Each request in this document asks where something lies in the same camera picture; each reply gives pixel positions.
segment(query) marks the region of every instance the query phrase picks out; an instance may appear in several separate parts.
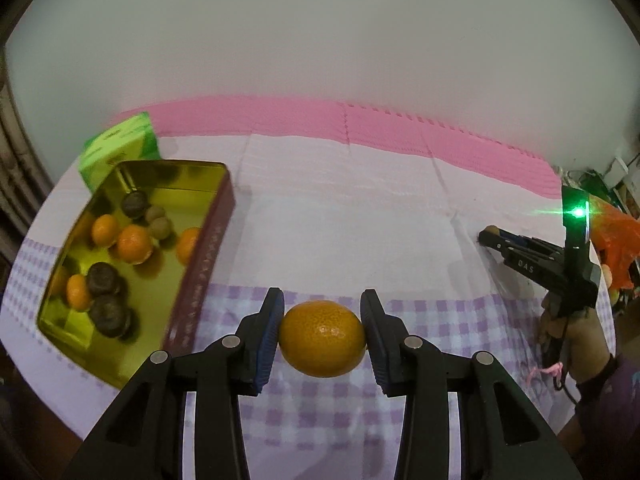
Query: blue gripper pad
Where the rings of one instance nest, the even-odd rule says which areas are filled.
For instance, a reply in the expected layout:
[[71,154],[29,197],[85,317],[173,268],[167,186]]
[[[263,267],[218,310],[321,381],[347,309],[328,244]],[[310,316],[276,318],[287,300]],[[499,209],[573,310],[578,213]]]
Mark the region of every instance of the blue gripper pad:
[[385,314],[372,288],[360,297],[360,319],[376,383],[388,397],[405,395],[415,373],[401,353],[401,344],[409,335],[404,323],[399,317]]
[[232,372],[240,394],[256,396],[269,382],[283,316],[284,294],[279,288],[271,287],[260,311],[240,322],[236,335],[244,341],[244,350],[241,366]]

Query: black cable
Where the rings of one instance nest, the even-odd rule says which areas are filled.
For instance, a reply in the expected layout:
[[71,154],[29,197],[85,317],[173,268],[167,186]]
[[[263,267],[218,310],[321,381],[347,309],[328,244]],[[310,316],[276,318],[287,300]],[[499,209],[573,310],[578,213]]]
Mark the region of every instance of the black cable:
[[[566,323],[564,324],[564,329],[562,330],[562,337],[560,338],[560,341],[562,342],[562,345],[564,345],[564,340],[566,339],[566,331],[569,328],[569,318],[567,317],[566,319]],[[574,406],[578,405],[578,401],[575,400],[575,397],[572,396],[572,394],[569,392],[569,390],[566,387],[566,376],[569,372],[569,368],[571,367],[571,352],[569,352],[569,357],[567,359],[567,365],[566,368],[562,368],[562,374],[560,377],[560,382],[558,383],[558,378],[554,377],[554,389],[556,390],[556,392],[560,392],[562,390],[564,390],[564,393],[566,394],[566,396],[568,397],[568,399],[574,404]]]
[[578,405],[578,401],[575,400],[575,397],[569,392],[569,389],[566,387],[566,384],[562,385],[562,389],[566,393],[566,396],[569,397],[569,400],[574,404],[574,406]]

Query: mandarin orange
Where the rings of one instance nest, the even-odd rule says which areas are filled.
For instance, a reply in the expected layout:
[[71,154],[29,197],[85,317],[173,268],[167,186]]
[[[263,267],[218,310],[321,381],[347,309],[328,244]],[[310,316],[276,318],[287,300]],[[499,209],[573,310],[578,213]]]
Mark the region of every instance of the mandarin orange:
[[196,247],[199,235],[199,227],[189,227],[180,235],[178,243],[175,245],[175,256],[181,264],[187,265],[191,260],[191,253]]
[[280,350],[296,370],[337,377],[353,370],[365,352],[364,328],[348,308],[333,301],[300,303],[280,323]]
[[141,264],[154,251],[151,236],[142,226],[131,224],[118,235],[118,255],[128,264]]
[[98,247],[111,247],[118,239],[120,226],[113,215],[102,215],[91,227],[91,239]]
[[69,307],[84,312],[91,305],[92,299],[82,274],[74,274],[66,281],[66,302]]
[[49,284],[50,296],[62,296],[66,291],[66,282],[69,280],[69,271],[60,266],[54,272]]
[[76,225],[71,231],[69,238],[71,238],[74,243],[88,243],[88,241],[92,238],[91,230],[94,227],[94,222],[95,216],[89,211],[85,211],[78,219],[78,222],[76,222]]

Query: green packaging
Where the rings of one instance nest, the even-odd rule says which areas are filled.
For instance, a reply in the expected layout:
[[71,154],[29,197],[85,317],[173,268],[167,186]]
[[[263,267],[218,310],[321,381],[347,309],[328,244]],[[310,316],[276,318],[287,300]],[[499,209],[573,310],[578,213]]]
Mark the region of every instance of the green packaging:
[[158,141],[147,112],[139,113],[89,139],[82,147],[78,170],[94,192],[123,160],[156,160]]

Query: purple sleeve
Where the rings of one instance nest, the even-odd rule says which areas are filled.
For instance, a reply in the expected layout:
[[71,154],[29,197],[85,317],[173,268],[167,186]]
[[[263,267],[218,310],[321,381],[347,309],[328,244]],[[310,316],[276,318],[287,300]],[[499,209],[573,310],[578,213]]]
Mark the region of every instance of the purple sleeve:
[[593,459],[608,462],[640,425],[640,368],[624,358],[604,383],[600,395],[575,410]]

